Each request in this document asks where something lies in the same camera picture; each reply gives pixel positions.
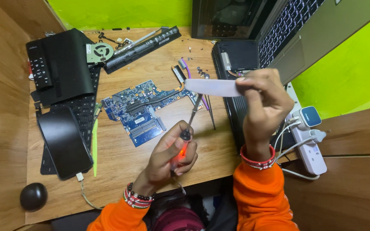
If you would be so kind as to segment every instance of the hand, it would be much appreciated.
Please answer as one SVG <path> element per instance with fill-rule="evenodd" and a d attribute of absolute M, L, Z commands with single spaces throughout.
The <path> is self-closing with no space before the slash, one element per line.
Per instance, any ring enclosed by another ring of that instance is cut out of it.
<path fill-rule="evenodd" d="M 276 69 L 261 69 L 249 72 L 236 80 L 244 89 L 248 113 L 243 123 L 247 158 L 266 161 L 270 158 L 269 141 L 282 120 L 294 107 L 280 81 Z"/>
<path fill-rule="evenodd" d="M 181 120 L 162 136 L 152 151 L 147 167 L 139 174 L 132 186 L 132 190 L 135 193 L 143 196 L 151 196 L 164 181 L 171 177 L 170 160 L 181 151 L 184 141 L 179 135 L 187 126 L 188 124 Z M 198 154 L 196 153 L 197 143 L 192 141 L 194 130 L 191 127 L 189 131 L 191 133 L 191 140 L 188 143 L 186 156 L 179 160 L 179 165 L 174 170 L 177 176 L 191 170 L 198 159 Z"/>

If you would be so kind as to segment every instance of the wall socket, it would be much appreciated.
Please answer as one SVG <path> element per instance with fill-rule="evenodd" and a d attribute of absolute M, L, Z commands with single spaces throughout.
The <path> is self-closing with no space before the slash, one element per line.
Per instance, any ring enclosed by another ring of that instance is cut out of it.
<path fill-rule="evenodd" d="M 295 101 L 294 108 L 286 117 L 287 119 L 291 119 L 293 117 L 292 113 L 296 112 L 302 107 L 301 104 L 299 103 L 298 97 L 296 96 L 294 87 L 292 86 L 291 83 L 288 83 L 288 88 L 286 92 L 291 97 L 291 99 Z M 292 134 L 294 135 L 296 143 L 299 143 L 302 140 L 308 138 L 310 130 L 311 128 L 309 127 L 306 127 L 305 129 L 299 129 L 297 125 L 291 127 L 291 131 Z M 313 143 L 312 141 L 309 141 L 305 144 L 299 145 L 298 149 L 301 154 L 302 160 L 305 164 L 306 170 L 309 173 L 312 173 L 314 175 L 320 175 L 326 172 L 327 170 L 326 164 L 317 144 Z"/>

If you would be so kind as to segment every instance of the smartphone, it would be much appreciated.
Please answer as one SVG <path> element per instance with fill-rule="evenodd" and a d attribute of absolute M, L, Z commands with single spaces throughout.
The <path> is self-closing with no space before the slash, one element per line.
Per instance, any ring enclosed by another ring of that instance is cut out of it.
<path fill-rule="evenodd" d="M 92 167 L 92 157 L 71 108 L 40 115 L 37 124 L 59 179 L 67 180 Z"/>

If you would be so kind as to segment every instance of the orange sweatshirt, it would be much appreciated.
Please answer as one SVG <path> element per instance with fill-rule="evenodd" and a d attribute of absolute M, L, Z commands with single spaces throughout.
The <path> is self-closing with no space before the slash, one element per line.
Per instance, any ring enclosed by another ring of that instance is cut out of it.
<path fill-rule="evenodd" d="M 284 194 L 284 176 L 274 164 L 258 170 L 242 162 L 234 172 L 234 197 L 238 204 L 238 230 L 298 231 Z M 122 199 L 104 207 L 88 231 L 146 231 L 147 209 L 132 208 Z"/>

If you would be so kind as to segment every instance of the laptop keyboard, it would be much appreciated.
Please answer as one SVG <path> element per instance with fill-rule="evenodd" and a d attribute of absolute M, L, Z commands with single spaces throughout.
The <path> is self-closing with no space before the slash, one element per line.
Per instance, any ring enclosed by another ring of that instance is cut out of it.
<path fill-rule="evenodd" d="M 62 101 L 52 104 L 50 111 L 62 107 L 70 107 L 75 115 L 76 121 L 79 124 L 79 130 L 89 150 L 91 150 L 91 131 L 94 126 L 93 117 L 95 110 L 95 99 L 97 95 L 98 82 L 100 78 L 100 67 L 92 67 L 89 69 L 91 74 L 92 86 L 94 87 L 94 94 L 83 97 L 76 97 L 74 99 Z M 42 162 L 40 172 L 42 175 L 56 174 L 54 164 L 52 163 L 48 149 L 44 145 L 44 152 L 42 153 Z"/>
<path fill-rule="evenodd" d="M 315 13 L 324 0 L 290 0 L 259 43 L 260 67 L 266 68 Z"/>

